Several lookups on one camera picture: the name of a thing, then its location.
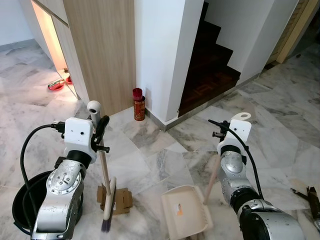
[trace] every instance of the beige dustpan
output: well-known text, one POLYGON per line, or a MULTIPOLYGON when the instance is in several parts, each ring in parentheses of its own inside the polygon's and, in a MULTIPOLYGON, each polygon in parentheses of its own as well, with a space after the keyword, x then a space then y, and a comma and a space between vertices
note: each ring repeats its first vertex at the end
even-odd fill
POLYGON ((212 228, 209 209, 198 186, 175 187, 161 196, 170 240, 183 239, 212 228))

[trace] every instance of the white wall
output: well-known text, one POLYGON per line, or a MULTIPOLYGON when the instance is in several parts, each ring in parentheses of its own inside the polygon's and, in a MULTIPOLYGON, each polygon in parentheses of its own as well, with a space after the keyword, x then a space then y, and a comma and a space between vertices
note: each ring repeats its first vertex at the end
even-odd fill
POLYGON ((229 67, 242 72, 273 3, 274 0, 209 1, 205 21, 221 27, 216 43, 233 50, 229 67))
POLYGON ((134 2, 136 84, 143 89, 148 110, 162 122, 178 115, 202 2, 203 0, 134 2), (193 15, 191 8, 200 3, 200 10, 198 6, 193 15))
POLYGON ((260 73, 284 31, 298 0, 275 0, 263 23, 237 84, 260 73))
POLYGON ((0 46, 33 38, 19 0, 0 0, 0 46))
POLYGON ((166 120, 177 116, 185 87, 203 0, 185 0, 166 120))

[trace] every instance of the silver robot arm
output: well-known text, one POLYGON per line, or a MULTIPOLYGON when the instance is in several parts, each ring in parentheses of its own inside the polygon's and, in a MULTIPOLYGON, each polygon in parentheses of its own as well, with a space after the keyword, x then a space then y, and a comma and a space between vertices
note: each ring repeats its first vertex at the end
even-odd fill
POLYGON ((251 123, 236 117, 230 122, 220 123, 220 127, 220 132, 213 133, 214 137, 220 138, 217 150, 221 164, 217 176, 225 201, 237 214, 243 239, 304 240, 299 223, 291 215, 264 200, 246 177, 246 150, 227 128, 246 143, 251 123))
POLYGON ((73 237, 78 214, 81 214, 79 208, 87 168, 96 161, 97 151, 109 151, 108 147, 99 145, 103 142, 109 117, 100 118, 100 108, 95 109, 94 104, 89 107, 92 120, 71 117, 65 124, 58 123, 64 128, 66 157, 47 178, 46 196, 37 213, 33 240, 69 240, 73 237))

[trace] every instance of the wooden stair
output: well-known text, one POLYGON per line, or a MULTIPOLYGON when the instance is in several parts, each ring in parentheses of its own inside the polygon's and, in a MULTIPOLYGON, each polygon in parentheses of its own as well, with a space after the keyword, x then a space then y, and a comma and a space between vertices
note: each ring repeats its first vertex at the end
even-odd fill
POLYGON ((241 74, 227 66, 233 51, 215 43, 221 27, 205 21, 208 5, 202 7, 179 116, 233 88, 241 74))

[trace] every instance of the wooden cabinet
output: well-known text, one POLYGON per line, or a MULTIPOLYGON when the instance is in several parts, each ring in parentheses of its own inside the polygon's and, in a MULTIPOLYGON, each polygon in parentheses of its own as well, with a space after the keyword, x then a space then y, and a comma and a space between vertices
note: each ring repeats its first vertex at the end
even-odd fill
POLYGON ((76 93, 85 103, 99 101, 102 114, 107 115, 133 105, 132 89, 136 87, 134 1, 21 1, 31 1, 36 15, 45 16, 46 23, 38 25, 50 57, 53 63, 55 55, 63 57, 76 93), (45 14, 37 13, 38 9, 45 14), (51 25, 54 27, 48 31, 47 26, 51 25), (48 36, 58 39, 59 49, 52 50, 54 47, 48 36))
POLYGON ((37 4, 42 4, 49 9, 54 15, 59 17, 68 24, 68 18, 64 7, 63 0, 35 0, 37 4))
POLYGON ((72 79, 75 79, 73 81, 75 91, 83 102, 88 104, 88 92, 70 29, 57 18, 52 17, 52 20, 70 75, 72 76, 72 79))

